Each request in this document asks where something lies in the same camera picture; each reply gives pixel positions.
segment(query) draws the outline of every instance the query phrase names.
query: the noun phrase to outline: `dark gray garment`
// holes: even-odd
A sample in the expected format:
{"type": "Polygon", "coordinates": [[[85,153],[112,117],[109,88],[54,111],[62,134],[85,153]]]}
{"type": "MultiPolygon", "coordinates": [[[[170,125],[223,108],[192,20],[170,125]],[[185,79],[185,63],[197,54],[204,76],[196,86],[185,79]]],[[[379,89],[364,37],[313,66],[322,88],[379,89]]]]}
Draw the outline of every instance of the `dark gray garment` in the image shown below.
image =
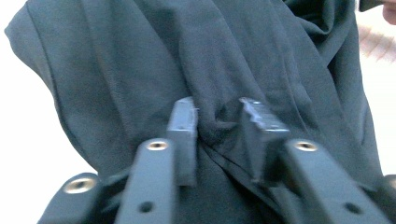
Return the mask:
{"type": "Polygon", "coordinates": [[[64,131],[106,177],[164,137],[176,100],[199,108],[198,188],[179,223],[277,223],[250,182],[240,97],[321,143],[363,187],[382,176],[361,83],[354,1],[32,0],[6,33],[51,90],[64,131]]]}

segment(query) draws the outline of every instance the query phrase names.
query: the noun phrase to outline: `black fabric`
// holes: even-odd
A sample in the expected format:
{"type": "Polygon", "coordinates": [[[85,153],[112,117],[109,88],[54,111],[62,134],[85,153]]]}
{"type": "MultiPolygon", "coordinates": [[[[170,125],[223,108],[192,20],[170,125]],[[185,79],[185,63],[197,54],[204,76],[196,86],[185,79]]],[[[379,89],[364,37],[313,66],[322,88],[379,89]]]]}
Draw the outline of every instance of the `black fabric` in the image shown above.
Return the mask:
{"type": "Polygon", "coordinates": [[[199,187],[182,190],[179,223],[277,223],[276,204],[250,183],[240,97],[267,104],[292,137],[321,143],[363,187],[382,176],[354,4],[32,0],[6,34],[101,177],[131,165],[142,141],[164,137],[174,102],[191,95],[199,187]]]}

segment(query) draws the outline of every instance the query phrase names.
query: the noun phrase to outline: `skin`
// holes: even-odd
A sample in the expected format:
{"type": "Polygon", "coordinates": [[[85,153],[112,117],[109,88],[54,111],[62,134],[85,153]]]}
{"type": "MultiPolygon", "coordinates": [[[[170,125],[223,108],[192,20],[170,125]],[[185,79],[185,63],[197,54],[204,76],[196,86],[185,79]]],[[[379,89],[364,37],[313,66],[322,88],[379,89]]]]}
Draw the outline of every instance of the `skin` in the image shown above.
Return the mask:
{"type": "Polygon", "coordinates": [[[382,15],[384,19],[392,25],[396,25],[396,0],[383,0],[384,9],[382,15]]]}

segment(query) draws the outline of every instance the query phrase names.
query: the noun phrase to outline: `white background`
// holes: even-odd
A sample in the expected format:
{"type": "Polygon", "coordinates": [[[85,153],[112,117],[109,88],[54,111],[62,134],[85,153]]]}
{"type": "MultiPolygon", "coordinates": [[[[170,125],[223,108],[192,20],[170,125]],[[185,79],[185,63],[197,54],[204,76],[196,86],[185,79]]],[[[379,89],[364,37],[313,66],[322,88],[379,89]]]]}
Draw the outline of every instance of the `white background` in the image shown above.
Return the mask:
{"type": "MultiPolygon", "coordinates": [[[[23,0],[0,2],[4,30],[23,0]]],[[[385,29],[396,27],[385,26],[385,29]]],[[[384,174],[396,174],[395,68],[363,58],[384,174]]],[[[0,33],[0,223],[36,223],[62,183],[93,172],[67,140],[50,91],[12,52],[0,33]]]]}

